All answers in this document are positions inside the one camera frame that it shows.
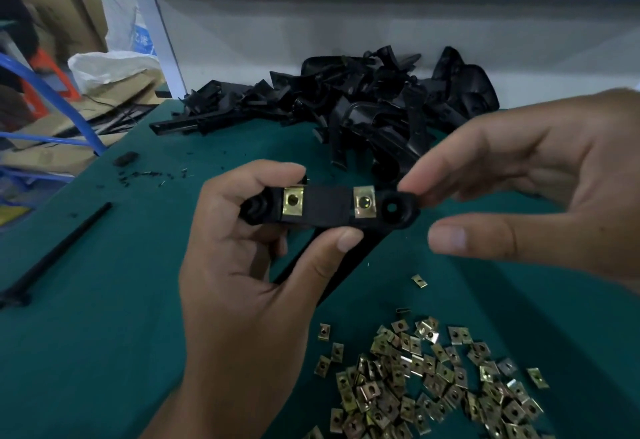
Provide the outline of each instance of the wall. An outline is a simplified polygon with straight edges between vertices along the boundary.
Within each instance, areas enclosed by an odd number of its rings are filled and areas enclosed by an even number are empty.
[[[157,0],[188,90],[298,73],[309,56],[391,44],[427,76],[446,45],[503,107],[640,81],[638,0]]]

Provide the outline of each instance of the green table surface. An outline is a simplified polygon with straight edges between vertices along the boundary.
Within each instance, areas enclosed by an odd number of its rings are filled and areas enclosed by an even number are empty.
[[[206,179],[267,158],[306,165],[314,184],[371,183],[363,157],[350,154],[347,173],[332,168],[328,147],[317,143],[309,124],[253,121],[205,137],[153,135],[147,123],[179,108],[178,101],[162,104],[0,240],[5,287],[103,202],[114,203],[33,288],[31,306],[0,312],[0,437],[133,438],[145,427],[184,366],[177,274]],[[141,156],[127,174],[162,171],[175,179],[141,176],[123,187],[112,161],[130,150]],[[189,177],[180,177],[183,168]],[[441,331],[447,324],[468,326],[496,358],[539,367],[551,389],[535,391],[525,382],[546,412],[539,429],[554,429],[559,438],[640,437],[638,298],[561,269],[432,254],[429,225],[467,211],[555,209],[515,193],[447,201],[389,236],[318,307],[300,379],[266,437],[300,438],[315,424],[328,436],[329,409],[339,406],[333,372],[342,368],[332,367],[324,380],[313,375],[331,346],[314,338],[320,322],[332,325],[332,341],[346,345],[350,365],[400,306],[438,318]],[[292,237],[290,255],[304,236]],[[416,273],[427,288],[410,280]],[[460,410],[432,427],[434,438],[478,432]]]

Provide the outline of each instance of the left hand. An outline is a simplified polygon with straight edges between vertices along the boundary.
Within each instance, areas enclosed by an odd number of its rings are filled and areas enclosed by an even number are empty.
[[[302,254],[284,284],[268,282],[286,253],[281,225],[250,226],[240,204],[265,186],[296,184],[305,168],[253,161],[207,181],[180,270],[187,363],[179,389],[143,437],[259,438],[300,374],[308,327],[325,286],[360,230],[332,228]]]

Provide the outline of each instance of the right hand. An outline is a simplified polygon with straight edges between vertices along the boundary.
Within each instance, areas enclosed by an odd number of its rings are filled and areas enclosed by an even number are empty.
[[[429,230],[436,253],[559,265],[640,292],[640,93],[615,89],[477,117],[398,189],[423,206],[516,189],[565,213],[460,214]]]

